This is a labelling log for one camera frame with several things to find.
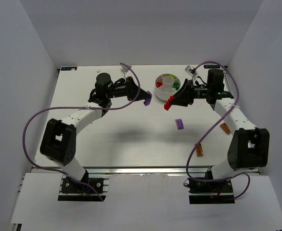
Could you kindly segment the purple curved lego brick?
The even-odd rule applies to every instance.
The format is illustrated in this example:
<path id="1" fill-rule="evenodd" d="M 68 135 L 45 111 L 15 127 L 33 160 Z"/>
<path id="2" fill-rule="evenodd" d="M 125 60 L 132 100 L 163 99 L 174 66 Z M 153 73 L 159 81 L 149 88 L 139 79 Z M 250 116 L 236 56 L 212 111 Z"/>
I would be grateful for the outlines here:
<path id="1" fill-rule="evenodd" d="M 176 126 L 177 126 L 178 130 L 184 129 L 184 124 L 183 124 L 183 121 L 181 119 L 176 119 L 175 123 L 176 123 Z"/>

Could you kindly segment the long red lego brick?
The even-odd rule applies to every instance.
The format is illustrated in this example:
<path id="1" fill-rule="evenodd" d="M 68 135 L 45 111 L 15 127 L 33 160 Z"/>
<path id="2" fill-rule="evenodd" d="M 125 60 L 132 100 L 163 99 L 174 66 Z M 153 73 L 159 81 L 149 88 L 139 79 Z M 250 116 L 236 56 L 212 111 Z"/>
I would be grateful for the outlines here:
<path id="1" fill-rule="evenodd" d="M 172 106 L 171 102 L 174 100 L 175 96 L 170 96 L 169 99 L 166 101 L 166 103 L 164 104 L 164 109 L 165 110 L 169 110 L 170 107 Z"/>

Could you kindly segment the small green lego brick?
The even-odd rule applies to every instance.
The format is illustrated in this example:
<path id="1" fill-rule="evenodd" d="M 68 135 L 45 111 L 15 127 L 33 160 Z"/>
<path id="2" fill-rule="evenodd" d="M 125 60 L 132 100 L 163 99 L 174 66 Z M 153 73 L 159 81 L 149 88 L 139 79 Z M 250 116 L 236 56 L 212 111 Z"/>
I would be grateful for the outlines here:
<path id="1" fill-rule="evenodd" d="M 174 89 L 175 91 L 178 91 L 179 88 L 180 88 L 180 83 L 176 82 L 176 83 L 173 84 L 173 89 Z"/>

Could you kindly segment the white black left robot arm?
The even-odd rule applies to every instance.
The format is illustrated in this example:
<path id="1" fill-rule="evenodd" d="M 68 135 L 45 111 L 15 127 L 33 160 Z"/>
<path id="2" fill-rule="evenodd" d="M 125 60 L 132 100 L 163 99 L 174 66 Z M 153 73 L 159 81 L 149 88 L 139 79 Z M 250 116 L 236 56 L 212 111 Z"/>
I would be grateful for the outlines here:
<path id="1" fill-rule="evenodd" d="M 67 173 L 79 191 L 89 182 L 88 172 L 77 161 L 77 135 L 89 124 L 102 118 L 111 108 L 112 98 L 126 97 L 129 102 L 143 101 L 148 106 L 152 99 L 149 91 L 140 89 L 132 77 L 111 80 L 108 73 L 96 77 L 95 88 L 91 91 L 88 103 L 63 119 L 50 119 L 40 145 L 40 153 L 56 163 L 61 171 Z"/>

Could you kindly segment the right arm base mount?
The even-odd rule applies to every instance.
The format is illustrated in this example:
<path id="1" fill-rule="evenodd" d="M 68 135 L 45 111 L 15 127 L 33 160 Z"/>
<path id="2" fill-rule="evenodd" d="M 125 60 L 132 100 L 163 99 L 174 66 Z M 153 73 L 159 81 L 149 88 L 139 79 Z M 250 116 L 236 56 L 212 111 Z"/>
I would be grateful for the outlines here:
<path id="1" fill-rule="evenodd" d="M 189 190 L 191 205 L 234 204 L 233 187 L 230 181 L 198 182 L 187 178 L 183 186 Z"/>

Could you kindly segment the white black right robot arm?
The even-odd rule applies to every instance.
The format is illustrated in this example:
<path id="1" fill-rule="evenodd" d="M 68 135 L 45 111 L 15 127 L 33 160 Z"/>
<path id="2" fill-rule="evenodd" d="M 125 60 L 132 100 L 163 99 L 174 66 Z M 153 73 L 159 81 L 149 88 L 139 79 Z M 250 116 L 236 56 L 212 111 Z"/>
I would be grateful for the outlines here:
<path id="1" fill-rule="evenodd" d="M 188 106 L 195 99 L 205 99 L 231 131 L 227 158 L 210 167 L 202 182 L 226 181 L 238 176 L 240 170 L 264 167 L 268 163 L 269 131 L 253 124 L 237 107 L 233 95 L 224 88 L 223 70 L 209 69 L 205 84 L 196 85 L 194 80 L 185 79 L 179 91 L 164 105 L 168 110 L 173 105 Z"/>

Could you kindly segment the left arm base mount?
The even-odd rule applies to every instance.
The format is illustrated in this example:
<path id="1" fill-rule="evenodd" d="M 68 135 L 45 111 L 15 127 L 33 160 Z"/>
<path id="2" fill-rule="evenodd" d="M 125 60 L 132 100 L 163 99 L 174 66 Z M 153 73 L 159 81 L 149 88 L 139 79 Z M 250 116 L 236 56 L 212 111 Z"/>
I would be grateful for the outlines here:
<path id="1" fill-rule="evenodd" d="M 58 201 L 102 202 L 107 196 L 109 178 L 109 175 L 89 174 L 88 185 L 95 189 L 98 196 L 89 186 L 77 184 L 66 176 L 62 176 Z"/>

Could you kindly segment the red curved lego piece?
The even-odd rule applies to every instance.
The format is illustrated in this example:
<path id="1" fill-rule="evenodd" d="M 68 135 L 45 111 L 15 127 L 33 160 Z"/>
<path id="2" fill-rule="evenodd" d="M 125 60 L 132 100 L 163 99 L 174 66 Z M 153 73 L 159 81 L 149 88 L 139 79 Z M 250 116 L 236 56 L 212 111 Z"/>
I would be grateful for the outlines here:
<path id="1" fill-rule="evenodd" d="M 161 87 L 162 85 L 163 85 L 162 82 L 157 82 L 157 83 L 156 83 L 156 87 L 157 87 L 157 88 Z"/>

